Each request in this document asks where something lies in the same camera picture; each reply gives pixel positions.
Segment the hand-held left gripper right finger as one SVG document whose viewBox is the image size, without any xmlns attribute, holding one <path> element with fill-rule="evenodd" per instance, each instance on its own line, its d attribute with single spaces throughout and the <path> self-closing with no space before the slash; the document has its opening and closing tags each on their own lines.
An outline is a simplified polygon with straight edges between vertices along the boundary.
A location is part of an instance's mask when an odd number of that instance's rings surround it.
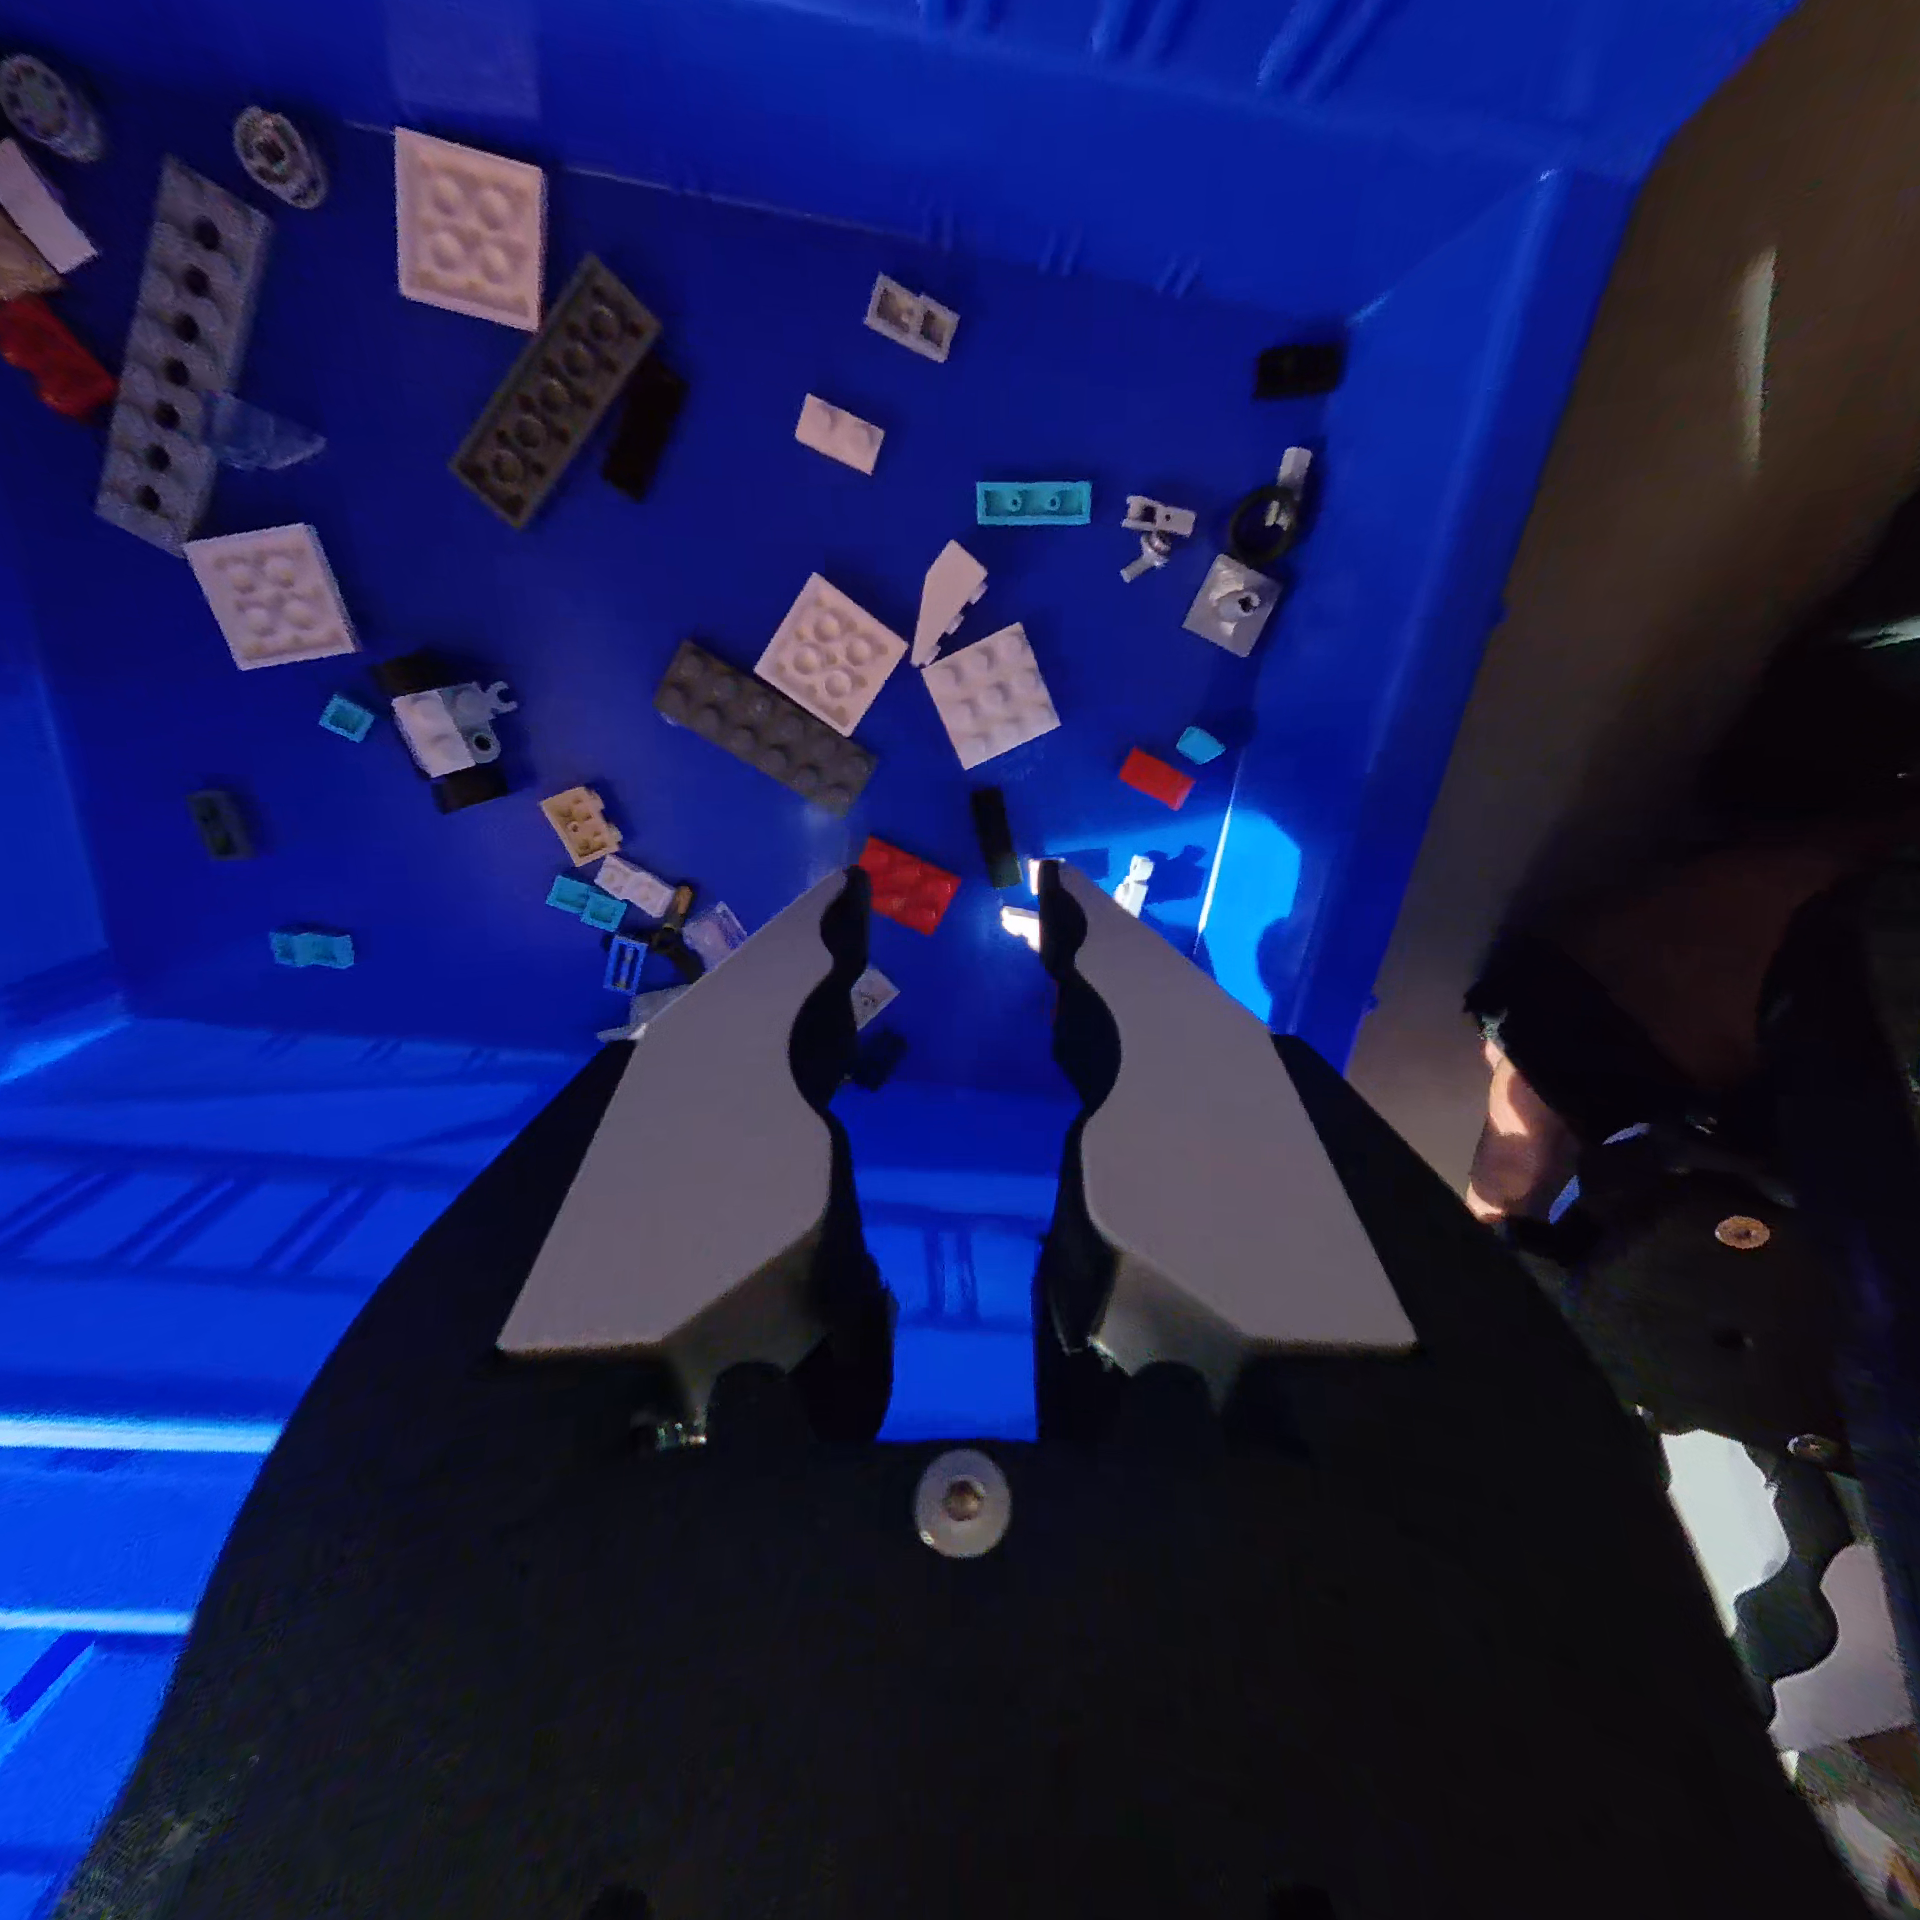
<svg viewBox="0 0 1920 1920">
<path fill-rule="evenodd" d="M 1037 905 L 1077 1098 L 1039 1263 L 1063 1355 L 1180 1364 L 1214 1408 L 1268 1358 L 1414 1355 L 1275 1036 L 1069 864 L 1043 862 Z"/>
</svg>

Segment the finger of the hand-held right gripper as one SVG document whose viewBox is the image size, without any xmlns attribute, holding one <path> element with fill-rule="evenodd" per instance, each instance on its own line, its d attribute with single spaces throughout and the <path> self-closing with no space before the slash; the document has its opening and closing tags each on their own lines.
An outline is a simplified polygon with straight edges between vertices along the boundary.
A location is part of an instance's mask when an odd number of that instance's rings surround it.
<svg viewBox="0 0 1920 1920">
<path fill-rule="evenodd" d="M 1815 1668 L 1837 1646 L 1822 1579 L 1852 1546 L 1852 1511 L 1817 1455 L 1714 1434 L 1663 1439 L 1669 1503 L 1747 1668 Z"/>
<path fill-rule="evenodd" d="M 1815 1668 L 1771 1686 L 1775 1713 L 1767 1731 L 1783 1753 L 1801 1755 L 1914 1720 L 1875 1549 L 1835 1554 L 1819 1597 L 1835 1621 L 1835 1644 Z"/>
</svg>

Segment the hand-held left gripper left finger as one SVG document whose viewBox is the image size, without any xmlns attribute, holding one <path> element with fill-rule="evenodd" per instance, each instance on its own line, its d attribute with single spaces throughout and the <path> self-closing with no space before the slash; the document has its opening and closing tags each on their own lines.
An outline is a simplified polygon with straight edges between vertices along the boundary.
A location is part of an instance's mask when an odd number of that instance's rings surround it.
<svg viewBox="0 0 1920 1920">
<path fill-rule="evenodd" d="M 829 872 L 628 1046 L 495 1352 L 635 1362 L 659 1420 L 773 1370 L 828 1443 L 872 1443 L 897 1303 L 832 1102 L 857 1062 L 870 879 Z"/>
</svg>

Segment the blue plastic parts bin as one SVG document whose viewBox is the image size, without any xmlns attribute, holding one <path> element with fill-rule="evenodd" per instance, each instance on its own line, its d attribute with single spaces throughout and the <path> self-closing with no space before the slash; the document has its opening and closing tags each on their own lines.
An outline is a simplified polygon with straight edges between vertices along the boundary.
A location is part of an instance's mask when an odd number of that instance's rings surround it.
<svg viewBox="0 0 1920 1920">
<path fill-rule="evenodd" d="M 1638 1428 L 1343 1080 L 1638 190 L 1790 5 L 832 6 L 1225 85 L 1298 184 L 1250 248 L 1201 216 L 1182 270 L 1095 212 L 784 228 L 547 159 L 549 290 L 610 228 L 684 412 L 641 502 L 602 419 L 523 545 L 422 502 L 490 612 L 342 499 L 342 370 L 295 371 L 277 283 L 208 534 L 315 531 L 342 661 L 240 669 L 59 434 L 105 566 L 55 612 L 55 516 L 9 487 L 9 716 L 52 722 L 122 995 L 9 1046 L 4 1102 L 79 1102 L 4 1139 L 44 1171 L 4 1418 L 268 1435 L 205 1455 L 192 1519 L 124 1443 L 4 1518 L 4 1607 L 88 1653 L 4 1764 L 19 1913 L 1852 1916 Z M 117 379 L 177 159 L 271 218 L 274 282 L 370 267 L 354 338 L 439 371 L 401 477 L 451 484 L 514 338 L 396 299 L 378 14 L 311 210 L 233 167 L 244 80 L 132 106 L 124 30 L 54 33 L 105 85 L 73 301 Z M 740 411 L 793 571 L 694 612 L 616 528 L 682 533 L 717 477 L 761 249 L 846 318 Z M 812 566 L 911 648 L 947 541 L 986 588 L 881 686 L 845 815 L 666 720 Z M 1057 1345 L 1045 860 L 1275 1036 L 1414 1355 L 1268 1358 L 1214 1408 Z M 879 1435 L 770 1368 L 684 1424 L 635 1362 L 500 1358 L 628 1046 L 840 869 Z"/>
</svg>

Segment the pile of toy bricks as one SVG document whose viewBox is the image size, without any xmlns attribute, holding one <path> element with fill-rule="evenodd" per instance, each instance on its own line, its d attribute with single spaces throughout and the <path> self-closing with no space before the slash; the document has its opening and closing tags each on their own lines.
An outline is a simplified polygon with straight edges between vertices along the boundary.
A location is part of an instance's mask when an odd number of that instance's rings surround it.
<svg viewBox="0 0 1920 1920">
<path fill-rule="evenodd" d="M 452 408 L 463 432 L 442 461 L 451 484 L 403 478 L 421 435 L 405 408 L 425 406 L 425 347 L 357 342 L 354 326 L 375 301 L 370 267 L 318 267 L 295 285 L 280 259 L 269 277 L 271 218 L 208 184 L 182 162 L 160 170 L 155 249 L 135 279 L 124 373 L 114 380 L 47 314 L 43 282 L 71 279 L 94 259 L 94 242 L 61 210 L 54 187 L 33 184 L 25 159 L 4 159 L 4 353 L 38 383 L 29 420 L 9 426 L 4 400 L 4 534 L 24 533 L 9 487 L 25 506 L 54 510 L 38 538 L 55 564 L 55 612 L 80 612 L 80 588 L 103 581 L 105 563 L 80 557 L 86 487 L 61 482 L 41 460 L 41 442 L 59 434 L 61 455 L 103 441 L 103 523 L 124 523 L 141 553 L 158 557 L 167 581 L 189 576 L 204 591 L 208 619 L 235 642 L 240 669 L 342 661 L 354 655 L 352 620 L 328 576 L 322 536 L 304 528 L 208 534 L 219 473 L 226 464 L 221 420 L 231 388 L 244 384 L 246 339 L 264 290 L 280 283 L 283 321 L 304 328 L 299 375 L 338 364 L 342 400 L 328 427 L 338 455 L 331 478 L 342 499 L 366 506 L 394 549 L 403 583 L 426 586 L 428 560 L 451 581 L 472 586 L 490 612 L 502 597 L 493 563 L 456 563 L 451 534 L 428 538 L 426 505 L 475 502 L 487 538 L 523 531 L 551 510 L 564 474 L 610 429 L 602 491 L 606 502 L 641 502 L 653 487 L 663 447 L 684 412 L 684 379 L 663 356 L 663 323 L 628 287 L 639 272 L 610 263 L 610 228 L 594 242 L 609 258 L 567 267 L 561 290 L 547 282 L 557 234 L 547 159 L 590 164 L 590 172 L 648 175 L 650 194 L 676 206 L 770 204 L 784 228 L 950 225 L 951 212 L 1006 212 L 1033 236 L 1078 234 L 1066 216 L 1095 212 L 1127 248 L 1162 242 L 1186 269 L 1189 242 L 1209 218 L 1229 251 L 1253 244 L 1256 216 L 1287 197 L 1290 148 L 1285 121 L 1232 94 L 1225 85 L 1124 77 L 1091 49 L 1045 51 L 927 34 L 901 25 L 857 25 L 845 6 L 817 5 L 4 5 L 4 132 L 44 148 L 69 167 L 103 164 L 107 135 L 86 74 L 73 77 L 75 46 L 54 30 L 115 29 L 107 66 L 132 87 L 132 106 L 162 106 L 160 81 L 209 101 L 226 80 L 244 80 L 246 109 L 235 133 L 254 195 L 277 206 L 325 203 L 323 155 L 308 137 L 315 119 L 352 119 L 373 108 L 370 40 L 347 46 L 347 29 L 387 33 L 389 77 L 380 113 L 399 132 L 381 133 L 394 164 L 396 299 L 434 314 L 458 314 L 513 334 L 514 371 L 487 379 L 487 403 Z M 828 302 L 843 323 L 839 294 L 802 290 L 797 267 L 776 267 L 768 249 L 732 270 L 734 321 L 764 339 L 729 347 L 721 371 L 703 375 L 705 412 L 694 427 L 714 442 L 717 477 L 698 499 L 673 506 L 682 533 L 635 519 L 625 538 L 661 534 L 664 559 L 648 579 L 684 586 L 694 612 L 718 612 L 722 588 L 759 581 L 772 568 L 782 591 L 796 563 L 776 563 L 776 536 L 797 533 L 797 484 L 773 454 L 748 454 L 747 419 L 759 403 L 756 380 L 799 355 L 799 323 Z M 932 560 L 919 588 L 914 645 L 859 600 L 812 566 L 793 612 L 759 650 L 753 675 L 735 666 L 676 666 L 659 696 L 666 720 L 714 738 L 799 795 L 822 819 L 840 818 L 870 779 L 872 754 L 853 735 L 881 686 L 910 659 L 914 672 L 939 657 L 945 635 L 986 588 L 986 571 L 957 541 Z M 55 771 L 52 722 L 13 709 L 41 700 L 38 684 L 13 683 L 27 666 L 29 619 L 4 612 L 4 1040 L 80 1021 L 107 1019 L 122 995 L 107 953 L 94 877 L 67 778 Z"/>
</svg>

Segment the person's right forearm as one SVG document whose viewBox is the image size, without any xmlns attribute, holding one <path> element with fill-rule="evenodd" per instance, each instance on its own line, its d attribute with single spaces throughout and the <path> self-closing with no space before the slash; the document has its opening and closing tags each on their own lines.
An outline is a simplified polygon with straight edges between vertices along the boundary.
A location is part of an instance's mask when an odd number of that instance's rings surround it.
<svg viewBox="0 0 1920 1920">
<path fill-rule="evenodd" d="M 1810 899 L 1915 840 L 1917 500 L 1767 657 L 1651 846 L 1565 886 L 1492 949 L 1468 1018 L 1530 1065 L 1568 1021 L 1604 1059 L 1621 1021 L 1696 1088 L 1739 1081 L 1762 986 Z"/>
</svg>

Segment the person's right hand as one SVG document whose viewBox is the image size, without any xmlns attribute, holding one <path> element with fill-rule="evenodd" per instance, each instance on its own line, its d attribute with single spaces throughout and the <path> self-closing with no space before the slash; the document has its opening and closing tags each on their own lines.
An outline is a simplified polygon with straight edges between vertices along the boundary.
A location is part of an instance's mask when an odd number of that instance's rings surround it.
<svg viewBox="0 0 1920 1920">
<path fill-rule="evenodd" d="M 1464 1192 L 1466 1209 L 1489 1227 L 1519 1219 L 1548 1221 L 1575 1178 L 1578 1141 L 1492 1038 L 1485 1040 L 1481 1055 L 1490 1081 Z"/>
</svg>

